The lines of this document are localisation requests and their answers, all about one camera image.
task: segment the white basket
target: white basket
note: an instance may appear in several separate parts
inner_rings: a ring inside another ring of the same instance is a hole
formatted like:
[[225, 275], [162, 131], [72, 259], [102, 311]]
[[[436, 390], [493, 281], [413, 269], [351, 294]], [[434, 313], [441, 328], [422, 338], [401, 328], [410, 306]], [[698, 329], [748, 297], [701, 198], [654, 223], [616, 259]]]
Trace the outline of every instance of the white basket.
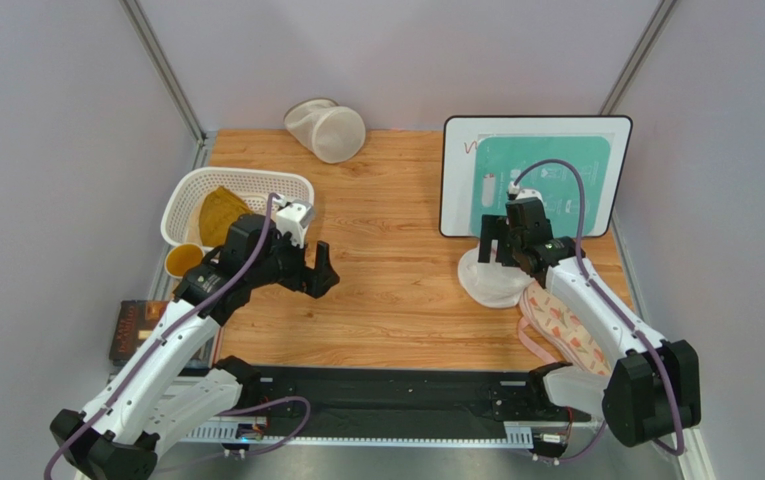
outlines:
[[202, 202], [220, 186], [242, 198], [255, 213], [266, 212], [267, 196], [271, 192], [284, 195], [288, 200], [314, 203], [314, 188], [299, 175], [246, 168], [200, 168], [181, 179], [166, 205], [160, 222], [160, 233], [166, 243], [173, 247], [182, 243], [201, 245], [198, 227]]

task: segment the wooden table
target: wooden table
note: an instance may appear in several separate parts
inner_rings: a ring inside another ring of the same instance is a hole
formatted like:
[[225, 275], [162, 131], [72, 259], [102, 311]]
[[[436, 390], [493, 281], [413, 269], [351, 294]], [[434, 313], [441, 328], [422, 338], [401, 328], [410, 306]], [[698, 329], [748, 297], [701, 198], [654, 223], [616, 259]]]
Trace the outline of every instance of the wooden table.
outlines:
[[[482, 307], [459, 285], [459, 258], [477, 241], [438, 232], [441, 151], [440, 132], [372, 131], [355, 158], [328, 165], [285, 131], [219, 132], [212, 166], [291, 172], [311, 182], [317, 219], [309, 250], [318, 239], [328, 242], [341, 276], [318, 300], [278, 286], [253, 292], [226, 327], [222, 356], [278, 365], [540, 366], [516, 337], [517, 308]], [[630, 304], [612, 235], [584, 248]]]

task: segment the teal mat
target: teal mat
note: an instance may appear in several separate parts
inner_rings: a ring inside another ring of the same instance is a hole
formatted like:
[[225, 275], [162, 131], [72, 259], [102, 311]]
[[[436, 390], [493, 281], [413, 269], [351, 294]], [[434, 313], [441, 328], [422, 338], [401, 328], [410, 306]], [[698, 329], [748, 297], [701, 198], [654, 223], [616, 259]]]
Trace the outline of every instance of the teal mat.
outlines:
[[[525, 168], [548, 158], [571, 163], [583, 177], [586, 194], [583, 232], [591, 232], [610, 158], [607, 139], [601, 136], [497, 136], [484, 139], [477, 147], [471, 235], [479, 237], [483, 215], [506, 215], [509, 182]], [[554, 236], [573, 237], [577, 234], [580, 194], [571, 171], [562, 165], [544, 165], [527, 174], [519, 185], [542, 194]]]

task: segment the book cover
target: book cover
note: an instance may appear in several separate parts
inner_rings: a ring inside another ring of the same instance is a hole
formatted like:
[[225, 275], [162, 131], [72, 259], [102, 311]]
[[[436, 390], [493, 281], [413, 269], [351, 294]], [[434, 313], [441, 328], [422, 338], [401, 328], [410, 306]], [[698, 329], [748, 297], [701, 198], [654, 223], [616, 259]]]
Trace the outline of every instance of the book cover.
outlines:
[[[166, 311], [169, 304], [167, 300], [125, 300], [119, 310], [119, 319], [116, 322], [116, 332], [110, 346], [110, 360], [116, 367], [123, 367], [130, 360], [136, 350], [151, 335], [157, 327], [160, 317]], [[182, 374], [204, 374], [216, 362], [219, 354], [219, 344], [222, 339], [222, 329], [207, 341], [187, 362]]]

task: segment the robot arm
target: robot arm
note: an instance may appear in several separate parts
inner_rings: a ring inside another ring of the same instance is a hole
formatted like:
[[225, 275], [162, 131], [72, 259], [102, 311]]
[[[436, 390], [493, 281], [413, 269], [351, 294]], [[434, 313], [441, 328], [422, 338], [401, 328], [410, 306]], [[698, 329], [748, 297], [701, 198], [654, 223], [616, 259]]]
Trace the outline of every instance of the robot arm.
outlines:
[[[531, 383], [544, 401], [604, 418], [616, 438], [635, 446], [675, 431], [663, 386], [664, 379], [644, 336], [656, 347], [675, 393], [684, 428], [701, 420], [699, 367], [695, 350], [686, 341], [670, 343], [613, 293], [592, 263], [576, 258], [575, 241], [554, 238], [538, 192], [510, 192], [506, 216], [485, 215], [480, 235], [480, 262], [488, 262], [493, 240], [497, 261], [518, 267], [562, 300], [586, 326], [613, 365], [607, 378], [569, 364], [547, 365], [532, 372]], [[584, 276], [581, 267], [589, 272]], [[609, 305], [609, 298], [629, 326]]]
[[[209, 418], [234, 407], [257, 404], [253, 391], [260, 373], [234, 357], [218, 362], [199, 383], [180, 395], [162, 404], [158, 400], [193, 353], [235, 310], [248, 303], [253, 289], [278, 283], [319, 298], [339, 282], [329, 263], [326, 243], [317, 244], [314, 268], [305, 265], [305, 234], [314, 217], [311, 205], [285, 200], [275, 203], [282, 207], [275, 225], [254, 214], [234, 222], [225, 244], [184, 275], [157, 328], [119, 375], [80, 412], [62, 410], [54, 418], [51, 432], [57, 443], [62, 446], [70, 442], [63, 455], [86, 476], [105, 480], [148, 478], [163, 453]], [[263, 247], [252, 258], [259, 242]], [[224, 295], [177, 326], [184, 315], [244, 267], [246, 274]], [[96, 418], [86, 427], [87, 419]]]

